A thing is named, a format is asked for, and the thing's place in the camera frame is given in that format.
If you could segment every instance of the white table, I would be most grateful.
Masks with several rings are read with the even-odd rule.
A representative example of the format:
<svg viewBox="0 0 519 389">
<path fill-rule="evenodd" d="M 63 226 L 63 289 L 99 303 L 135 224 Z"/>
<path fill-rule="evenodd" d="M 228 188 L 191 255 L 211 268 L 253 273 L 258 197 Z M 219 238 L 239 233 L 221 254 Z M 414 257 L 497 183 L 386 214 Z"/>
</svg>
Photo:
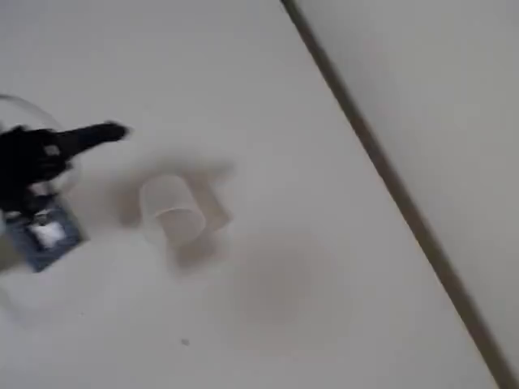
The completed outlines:
<svg viewBox="0 0 519 389">
<path fill-rule="evenodd" d="M 90 242 L 0 276 L 1 388 L 495 387 L 276 0 L 2 2 L 0 53 L 3 92 L 135 128 L 68 195 Z M 179 163 L 232 167 L 189 273 L 118 215 Z"/>
</svg>

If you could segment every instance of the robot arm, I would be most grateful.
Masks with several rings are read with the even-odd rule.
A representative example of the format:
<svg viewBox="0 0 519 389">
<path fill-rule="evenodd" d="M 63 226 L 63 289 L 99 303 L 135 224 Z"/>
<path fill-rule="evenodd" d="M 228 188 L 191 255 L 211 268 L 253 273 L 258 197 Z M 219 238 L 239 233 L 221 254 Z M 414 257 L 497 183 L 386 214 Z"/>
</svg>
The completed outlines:
<svg viewBox="0 0 519 389">
<path fill-rule="evenodd" d="M 0 134 L 0 209 L 33 217 L 52 194 L 36 195 L 32 185 L 56 178 L 74 156 L 127 133 L 125 126 L 106 122 L 63 132 L 19 126 Z"/>
</svg>

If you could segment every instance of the translucent cup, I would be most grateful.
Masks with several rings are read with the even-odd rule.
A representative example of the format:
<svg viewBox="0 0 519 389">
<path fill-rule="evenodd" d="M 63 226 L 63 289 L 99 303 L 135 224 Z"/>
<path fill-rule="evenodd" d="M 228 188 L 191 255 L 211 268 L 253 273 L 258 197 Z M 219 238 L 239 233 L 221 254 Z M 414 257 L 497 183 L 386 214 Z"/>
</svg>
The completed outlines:
<svg viewBox="0 0 519 389">
<path fill-rule="evenodd" d="M 161 252 L 193 242 L 206 220 L 186 182 L 163 175 L 146 182 L 139 193 L 144 236 Z"/>
</svg>

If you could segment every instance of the white surface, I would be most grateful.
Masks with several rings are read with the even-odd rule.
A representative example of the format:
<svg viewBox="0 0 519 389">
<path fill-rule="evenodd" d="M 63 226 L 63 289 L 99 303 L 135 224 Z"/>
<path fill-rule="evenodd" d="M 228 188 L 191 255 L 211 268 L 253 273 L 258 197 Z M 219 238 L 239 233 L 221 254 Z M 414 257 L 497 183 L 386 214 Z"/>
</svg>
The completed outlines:
<svg viewBox="0 0 519 389">
<path fill-rule="evenodd" d="M 494 387 L 280 4 L 1 7 L 2 88 L 135 133 L 83 159 L 91 241 L 0 277 L 0 387 Z M 234 164 L 228 247 L 189 274 L 117 214 L 169 159 Z"/>
<path fill-rule="evenodd" d="M 519 374 L 519 2 L 298 3 Z"/>
</svg>

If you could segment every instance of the white wall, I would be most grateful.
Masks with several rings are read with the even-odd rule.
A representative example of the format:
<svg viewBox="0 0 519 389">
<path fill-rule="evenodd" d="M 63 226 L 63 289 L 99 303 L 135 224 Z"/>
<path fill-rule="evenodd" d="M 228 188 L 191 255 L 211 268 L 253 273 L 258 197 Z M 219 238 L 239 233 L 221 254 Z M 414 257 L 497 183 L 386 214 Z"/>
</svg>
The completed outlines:
<svg viewBox="0 0 519 389">
<path fill-rule="evenodd" d="M 298 3 L 519 372 L 519 2 Z"/>
</svg>

